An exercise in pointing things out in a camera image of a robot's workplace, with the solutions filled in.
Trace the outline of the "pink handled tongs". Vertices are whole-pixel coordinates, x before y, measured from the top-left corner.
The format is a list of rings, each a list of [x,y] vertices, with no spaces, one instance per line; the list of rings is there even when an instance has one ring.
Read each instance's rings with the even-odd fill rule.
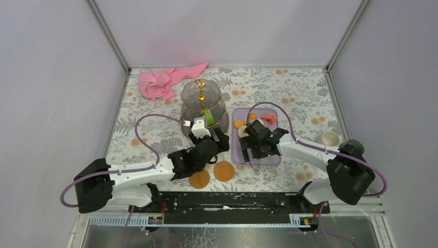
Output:
[[[249,156],[249,164],[252,170],[258,174],[260,173],[260,160],[253,158],[252,155]]]

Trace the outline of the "green striped cake piece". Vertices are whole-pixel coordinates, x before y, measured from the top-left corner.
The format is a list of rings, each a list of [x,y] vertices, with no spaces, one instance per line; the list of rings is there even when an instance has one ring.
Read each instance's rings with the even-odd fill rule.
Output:
[[[214,125],[216,123],[216,121],[214,119],[214,116],[213,116],[213,114],[212,114],[210,109],[204,110],[204,117],[205,117],[205,119],[207,121],[207,125],[208,126],[212,126],[212,125]]]

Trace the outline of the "three-tier glass cake stand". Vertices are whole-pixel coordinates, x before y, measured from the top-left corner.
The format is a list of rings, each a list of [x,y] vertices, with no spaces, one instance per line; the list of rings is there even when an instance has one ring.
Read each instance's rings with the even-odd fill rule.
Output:
[[[181,118],[193,121],[197,117],[204,117],[204,110],[210,109],[216,123],[208,126],[214,134],[215,128],[223,133],[229,130],[229,114],[219,86],[212,80],[195,79],[187,83],[181,92]]]

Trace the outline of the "white glazed donut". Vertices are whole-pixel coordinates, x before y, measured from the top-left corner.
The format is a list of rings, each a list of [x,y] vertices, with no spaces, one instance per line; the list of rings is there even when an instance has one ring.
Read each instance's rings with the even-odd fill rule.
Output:
[[[247,126],[243,125],[243,126],[240,126],[237,129],[237,136],[238,136],[238,138],[245,138],[245,137],[249,136],[248,133],[245,131],[246,128],[247,128]]]

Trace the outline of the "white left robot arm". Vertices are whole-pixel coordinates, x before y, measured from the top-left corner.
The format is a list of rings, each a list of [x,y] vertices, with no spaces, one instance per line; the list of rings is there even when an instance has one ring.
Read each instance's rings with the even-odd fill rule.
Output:
[[[217,161],[219,153],[229,151],[229,136],[220,128],[214,136],[190,138],[193,147],[168,154],[154,162],[109,165],[96,159],[77,174],[74,188],[79,213],[91,213],[107,205],[129,205],[155,212],[160,207],[157,181],[189,178]]]

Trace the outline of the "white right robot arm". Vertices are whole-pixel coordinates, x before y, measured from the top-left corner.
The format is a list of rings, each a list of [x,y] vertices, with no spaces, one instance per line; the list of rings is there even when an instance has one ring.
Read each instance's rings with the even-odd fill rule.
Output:
[[[363,148],[352,139],[341,147],[328,147],[302,141],[282,128],[270,130],[262,121],[255,120],[244,128],[239,145],[245,162],[271,156],[292,157],[327,173],[327,179],[308,182],[299,190],[296,206],[304,213],[334,199],[356,205],[376,178],[366,166]]]

